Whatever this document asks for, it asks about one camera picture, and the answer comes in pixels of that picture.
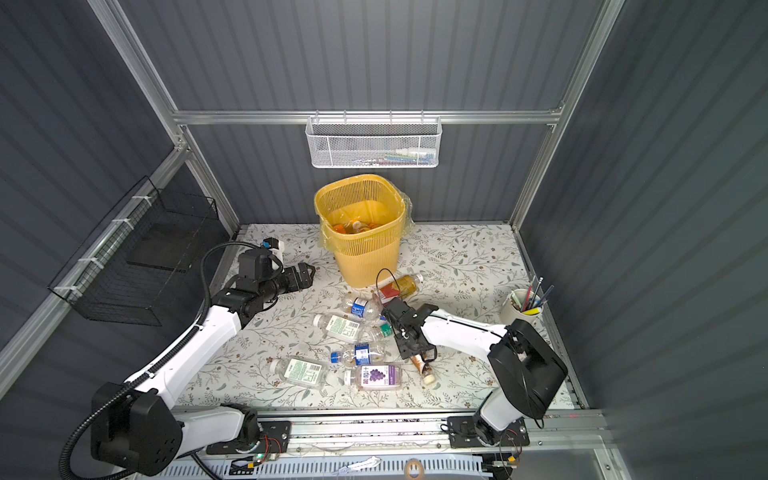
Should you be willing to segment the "tape roll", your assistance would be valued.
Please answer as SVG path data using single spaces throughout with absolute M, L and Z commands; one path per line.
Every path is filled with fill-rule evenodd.
M 404 478 L 406 480 L 422 480 L 425 476 L 423 463 L 416 459 L 409 459 L 404 466 Z

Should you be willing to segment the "yellow bin liner bag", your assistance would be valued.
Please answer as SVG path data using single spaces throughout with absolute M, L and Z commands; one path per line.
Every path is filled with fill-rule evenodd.
M 412 203 L 389 180 L 374 174 L 348 177 L 318 190 L 314 197 L 324 247 L 333 252 L 358 256 L 398 243 L 412 226 Z M 378 228 L 358 234 L 333 230 L 354 220 L 376 223 Z

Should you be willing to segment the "green label bottle lower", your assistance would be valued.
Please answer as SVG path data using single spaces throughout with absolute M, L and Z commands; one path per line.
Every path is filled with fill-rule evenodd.
M 286 357 L 274 360 L 269 370 L 286 383 L 315 389 L 323 385 L 328 368 L 316 361 Z

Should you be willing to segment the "blue label bottle upper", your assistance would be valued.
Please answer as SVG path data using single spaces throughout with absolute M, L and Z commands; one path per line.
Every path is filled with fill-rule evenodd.
M 366 321 L 374 321 L 380 318 L 383 306 L 377 299 L 367 299 L 353 296 L 343 303 L 344 309 L 352 316 Z

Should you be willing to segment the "blue label bottle lower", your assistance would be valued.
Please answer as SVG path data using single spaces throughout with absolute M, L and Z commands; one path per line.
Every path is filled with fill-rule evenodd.
M 333 368 L 373 365 L 384 361 L 386 350 L 376 343 L 358 343 L 330 353 Z

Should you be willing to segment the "brown coffee label bottle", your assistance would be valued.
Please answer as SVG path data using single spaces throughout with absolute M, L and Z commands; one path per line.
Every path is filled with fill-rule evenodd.
M 421 355 L 411 356 L 410 360 L 411 360 L 411 363 L 418 370 L 418 373 L 424 385 L 431 386 L 436 382 L 436 376 L 435 376 L 434 370 Z

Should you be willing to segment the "orange white label bottle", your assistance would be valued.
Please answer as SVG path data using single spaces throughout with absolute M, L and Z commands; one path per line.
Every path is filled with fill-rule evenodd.
M 348 225 L 347 231 L 349 234 L 358 234 L 371 231 L 378 227 L 379 225 L 376 223 L 366 223 L 361 220 L 354 220 Z

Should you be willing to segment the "white pen cup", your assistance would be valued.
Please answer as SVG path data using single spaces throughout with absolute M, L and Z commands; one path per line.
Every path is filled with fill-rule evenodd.
M 511 324 L 514 320 L 524 320 L 534 327 L 542 327 L 542 315 L 540 313 L 525 314 L 528 308 L 525 300 L 528 295 L 527 288 L 518 288 L 510 292 L 505 298 L 499 319 L 502 324 Z

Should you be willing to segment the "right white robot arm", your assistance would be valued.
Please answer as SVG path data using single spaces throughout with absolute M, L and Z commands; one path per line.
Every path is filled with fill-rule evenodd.
M 470 429 L 457 432 L 486 446 L 500 445 L 509 427 L 525 417 L 542 421 L 568 376 L 565 362 L 522 314 L 507 325 L 489 324 L 432 304 L 414 309 L 395 298 L 384 306 L 383 317 L 400 356 L 420 371 L 437 359 L 440 347 L 490 366 L 498 387 L 478 407 Z

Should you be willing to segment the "floral table mat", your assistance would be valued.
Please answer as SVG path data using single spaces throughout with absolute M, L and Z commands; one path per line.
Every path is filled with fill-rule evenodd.
M 271 372 L 274 362 L 290 356 L 328 362 L 340 343 L 314 327 L 317 314 L 338 307 L 350 287 L 333 254 L 320 243 L 313 224 L 252 224 L 241 231 L 247 242 L 275 237 L 285 245 L 289 265 L 316 267 L 309 290 L 281 297 L 270 311 L 255 317 L 227 342 L 190 381 L 181 406 L 240 403 L 274 410 L 471 409 L 497 386 L 490 366 L 467 354 L 441 348 L 433 364 L 436 382 L 427 386 L 416 368 L 400 359 L 393 343 L 386 359 L 400 365 L 402 385 L 393 391 L 364 391 L 345 385 L 330 372 L 320 387 L 304 389 Z M 522 288 L 527 274 L 514 235 L 507 225 L 418 224 L 403 239 L 397 275 L 415 273 L 424 281 L 409 301 L 430 303 L 458 316 L 496 323 L 506 296 Z

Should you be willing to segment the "yellow plastic waste bin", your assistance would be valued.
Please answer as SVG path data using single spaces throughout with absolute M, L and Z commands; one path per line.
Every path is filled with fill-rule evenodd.
M 328 251 L 334 255 L 345 282 L 352 288 L 365 288 L 376 282 L 377 275 L 381 270 L 394 271 L 397 269 L 401 241 L 406 233 L 398 243 L 392 243 L 382 249 L 358 256 Z

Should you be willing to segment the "green label bottle upper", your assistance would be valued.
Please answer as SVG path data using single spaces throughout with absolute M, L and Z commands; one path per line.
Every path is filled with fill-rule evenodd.
M 362 332 L 362 323 L 335 314 L 317 314 L 312 324 L 324 335 L 346 343 L 357 343 Z

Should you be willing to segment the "red yellow tea bottle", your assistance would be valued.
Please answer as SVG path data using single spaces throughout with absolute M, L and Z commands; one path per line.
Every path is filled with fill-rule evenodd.
M 406 299 L 419 292 L 424 278 L 420 273 L 408 274 L 380 287 L 376 295 L 382 305 L 386 305 L 395 298 Z

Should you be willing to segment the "green label bottle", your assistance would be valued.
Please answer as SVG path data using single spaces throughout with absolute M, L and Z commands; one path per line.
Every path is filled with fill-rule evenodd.
M 362 332 L 362 323 L 335 314 L 317 314 L 312 324 L 324 335 L 346 343 L 357 343 Z
M 323 385 L 328 368 L 316 361 L 286 357 L 274 360 L 269 370 L 286 383 L 315 389 Z

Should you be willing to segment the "white tube in basket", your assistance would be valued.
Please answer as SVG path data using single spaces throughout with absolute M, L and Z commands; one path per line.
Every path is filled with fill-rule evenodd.
M 395 150 L 396 155 L 424 161 L 434 158 L 436 153 L 437 150 L 435 148 L 425 147 L 408 147 Z

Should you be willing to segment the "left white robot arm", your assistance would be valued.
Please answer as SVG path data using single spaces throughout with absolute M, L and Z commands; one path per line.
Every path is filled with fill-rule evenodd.
M 204 301 L 191 325 L 162 353 L 122 383 L 105 383 L 92 398 L 91 414 L 67 440 L 59 474 L 75 476 L 71 456 L 84 433 L 93 459 L 116 467 L 112 478 L 154 476 L 179 457 L 199 457 L 213 444 L 250 453 L 269 445 L 255 410 L 239 404 L 181 412 L 175 409 L 187 384 L 229 340 L 280 296 L 310 288 L 316 269 L 287 266 L 282 243 L 239 242 L 236 275 Z

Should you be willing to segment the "purple grape label bottle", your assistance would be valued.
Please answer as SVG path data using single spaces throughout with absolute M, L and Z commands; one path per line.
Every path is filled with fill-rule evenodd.
M 361 390 L 397 390 L 402 384 L 401 370 L 393 364 L 360 365 L 344 373 L 344 384 Z

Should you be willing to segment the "blue label bottle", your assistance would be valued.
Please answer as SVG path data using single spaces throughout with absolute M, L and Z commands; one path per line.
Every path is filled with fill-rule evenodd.
M 384 361 L 386 350 L 376 343 L 358 343 L 330 353 L 333 368 L 373 365 Z
M 367 299 L 353 296 L 343 303 L 344 309 L 352 316 L 366 321 L 374 321 L 380 318 L 383 306 L 377 299 Z

